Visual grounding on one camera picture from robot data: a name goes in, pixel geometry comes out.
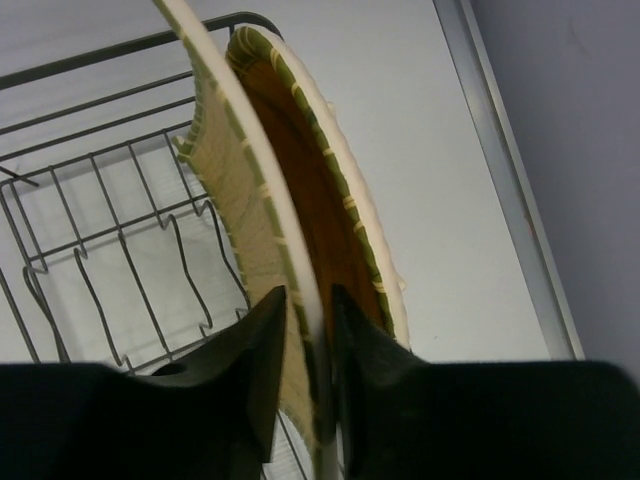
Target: green striped border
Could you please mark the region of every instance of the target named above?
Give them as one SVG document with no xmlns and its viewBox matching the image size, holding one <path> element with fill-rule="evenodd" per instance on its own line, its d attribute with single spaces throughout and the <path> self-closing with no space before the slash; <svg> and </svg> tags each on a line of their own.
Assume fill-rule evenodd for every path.
<svg viewBox="0 0 640 480">
<path fill-rule="evenodd" d="M 382 276 L 380 275 L 380 270 L 367 236 L 366 227 L 362 224 L 360 213 L 355 202 L 352 200 L 349 184 L 340 171 L 336 155 L 331 150 L 329 141 L 305 93 L 298 85 L 295 75 L 280 55 L 277 47 L 262 35 L 262 33 L 251 27 L 240 27 L 234 32 L 227 48 L 226 57 L 240 81 L 242 81 L 247 70 L 254 62 L 258 60 L 268 62 L 284 86 L 291 92 L 298 108 L 303 112 L 307 124 L 315 135 L 318 147 L 324 154 L 327 167 L 333 174 L 336 188 L 345 202 L 345 209 L 353 222 L 355 234 L 362 246 L 362 253 L 369 269 L 370 280 L 376 290 L 378 303 L 382 309 L 383 327 L 391 337 L 395 338 L 393 319 L 389 309 L 389 299 L 384 291 Z"/>
</svg>

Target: decorative plate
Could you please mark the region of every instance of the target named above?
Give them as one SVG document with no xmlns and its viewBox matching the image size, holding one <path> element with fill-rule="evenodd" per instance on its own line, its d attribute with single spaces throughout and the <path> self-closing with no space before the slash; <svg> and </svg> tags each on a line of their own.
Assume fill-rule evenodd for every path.
<svg viewBox="0 0 640 480">
<path fill-rule="evenodd" d="M 336 465 L 335 448 L 325 448 L 335 430 L 325 341 L 331 285 L 345 285 L 408 346 L 398 276 L 371 195 L 326 101 L 279 37 L 242 27 L 227 63 L 183 0 L 155 3 L 194 70 L 196 110 L 179 158 L 210 195 L 251 302 L 287 286 L 281 409 L 320 478 Z"/>
</svg>

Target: gray wall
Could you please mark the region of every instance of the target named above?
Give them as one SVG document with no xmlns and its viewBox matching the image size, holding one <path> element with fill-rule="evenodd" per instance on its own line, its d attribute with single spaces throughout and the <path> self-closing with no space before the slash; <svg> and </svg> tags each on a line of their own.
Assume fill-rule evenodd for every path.
<svg viewBox="0 0 640 480">
<path fill-rule="evenodd" d="M 640 380 L 640 1 L 474 6 L 585 353 Z"/>
</svg>

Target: plate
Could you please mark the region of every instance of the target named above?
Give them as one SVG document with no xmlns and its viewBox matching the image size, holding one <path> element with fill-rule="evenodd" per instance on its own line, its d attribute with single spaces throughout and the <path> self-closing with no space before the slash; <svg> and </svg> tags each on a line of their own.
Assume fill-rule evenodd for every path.
<svg viewBox="0 0 640 480">
<path fill-rule="evenodd" d="M 227 60 L 182 0 L 155 0 L 192 63 L 196 109 L 179 159 L 220 215 L 252 303 L 288 292 L 281 409 L 316 478 L 336 469 L 327 341 L 331 285 L 408 345 L 398 276 L 371 194 L 302 63 L 266 31 L 242 27 Z"/>
</svg>

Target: metal trim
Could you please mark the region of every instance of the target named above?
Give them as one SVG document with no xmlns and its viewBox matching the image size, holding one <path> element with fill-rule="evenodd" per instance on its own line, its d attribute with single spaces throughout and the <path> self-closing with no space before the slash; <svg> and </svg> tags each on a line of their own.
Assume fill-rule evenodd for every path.
<svg viewBox="0 0 640 480">
<path fill-rule="evenodd" d="M 469 0 L 433 0 L 549 354 L 583 359 L 562 282 Z"/>
</svg>

